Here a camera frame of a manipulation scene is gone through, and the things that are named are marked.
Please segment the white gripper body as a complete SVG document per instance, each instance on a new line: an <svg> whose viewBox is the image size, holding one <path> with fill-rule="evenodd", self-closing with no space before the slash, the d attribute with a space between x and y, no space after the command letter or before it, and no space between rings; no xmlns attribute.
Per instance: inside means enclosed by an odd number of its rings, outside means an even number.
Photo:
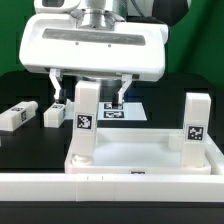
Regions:
<svg viewBox="0 0 224 224"><path fill-rule="evenodd" d="M126 20L126 0L34 0L19 58L36 73L157 81L165 70L169 28Z"/></svg>

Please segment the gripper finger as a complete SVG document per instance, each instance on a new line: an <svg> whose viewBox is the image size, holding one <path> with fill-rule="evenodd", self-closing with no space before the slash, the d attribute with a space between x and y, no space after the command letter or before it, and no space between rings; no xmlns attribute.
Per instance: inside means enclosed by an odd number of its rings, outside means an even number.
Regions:
<svg viewBox="0 0 224 224"><path fill-rule="evenodd" d="M121 78L122 86L120 90L114 94L112 100L112 107L114 109L122 109L123 108L123 97L126 90L132 83L132 76L130 74L124 74Z"/></svg>
<svg viewBox="0 0 224 224"><path fill-rule="evenodd" d="M66 102L66 90L61 87L63 81L63 74L60 69L51 68L49 72L49 78L55 89L54 99L57 103Z"/></svg>

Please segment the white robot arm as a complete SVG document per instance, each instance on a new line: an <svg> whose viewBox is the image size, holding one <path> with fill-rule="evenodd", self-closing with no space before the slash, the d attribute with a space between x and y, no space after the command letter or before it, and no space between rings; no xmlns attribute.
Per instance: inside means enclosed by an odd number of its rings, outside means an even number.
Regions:
<svg viewBox="0 0 224 224"><path fill-rule="evenodd" d="M54 98L65 99L65 75L156 82L165 70L169 28L192 0L34 0L19 58L47 73Z"/></svg>

